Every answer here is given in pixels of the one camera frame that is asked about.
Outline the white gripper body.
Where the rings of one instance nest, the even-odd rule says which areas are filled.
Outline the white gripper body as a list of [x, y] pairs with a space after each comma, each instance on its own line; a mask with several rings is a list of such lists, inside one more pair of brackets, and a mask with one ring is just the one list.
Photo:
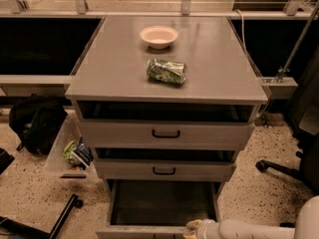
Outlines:
[[202, 220], [196, 229], [197, 239], [221, 239], [219, 235], [219, 223], [214, 220]]

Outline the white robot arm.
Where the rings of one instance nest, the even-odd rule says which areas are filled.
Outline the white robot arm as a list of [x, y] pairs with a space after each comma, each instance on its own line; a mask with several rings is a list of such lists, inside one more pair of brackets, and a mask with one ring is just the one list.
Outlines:
[[250, 224], [235, 219], [215, 222], [193, 220], [186, 224], [184, 239], [319, 239], [319, 196], [300, 209], [294, 228]]

